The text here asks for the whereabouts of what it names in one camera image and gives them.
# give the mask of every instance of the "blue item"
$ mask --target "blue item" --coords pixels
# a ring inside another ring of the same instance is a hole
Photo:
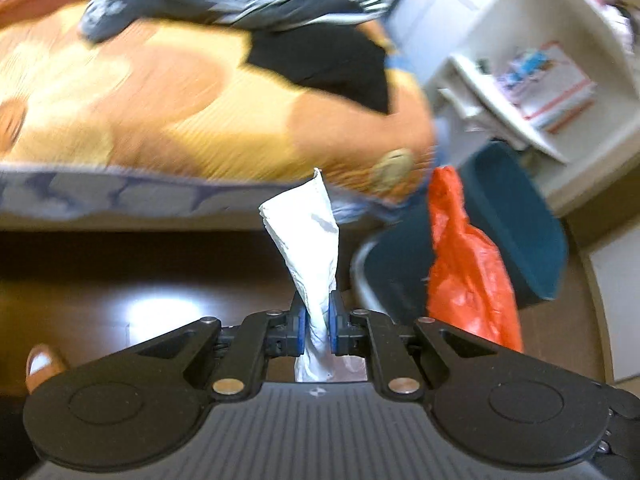
[[[560,222],[520,167],[515,152],[492,141],[459,169],[465,208],[498,246],[519,308],[552,300],[566,264]],[[435,256],[423,199],[401,222],[367,242],[351,272],[363,306],[409,323],[423,316],[426,279]]]

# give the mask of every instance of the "gray ribbed panel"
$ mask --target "gray ribbed panel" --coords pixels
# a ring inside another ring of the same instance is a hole
[[[196,437],[134,471],[65,470],[32,480],[605,480],[590,464],[528,473],[495,468],[444,440],[416,404],[370,383],[267,383],[255,399],[216,407]]]

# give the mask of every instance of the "white tissue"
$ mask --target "white tissue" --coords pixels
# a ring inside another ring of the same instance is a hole
[[[305,353],[296,359],[296,381],[366,380],[363,359],[331,354],[329,293],[335,290],[338,226],[320,171],[306,184],[262,204],[260,214],[308,312]]]

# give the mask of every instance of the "metal screw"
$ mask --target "metal screw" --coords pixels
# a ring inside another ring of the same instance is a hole
[[[220,379],[213,383],[213,391],[220,395],[235,395],[244,390],[244,383],[238,379]]]
[[[601,440],[598,444],[598,453],[609,454],[611,452],[611,446],[608,442]]]
[[[397,377],[389,381],[389,389],[396,394],[412,394],[420,389],[420,383],[409,377]]]

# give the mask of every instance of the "wall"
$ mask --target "wall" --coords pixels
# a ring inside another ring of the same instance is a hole
[[[402,0],[388,23],[421,84],[462,40],[492,0]]]

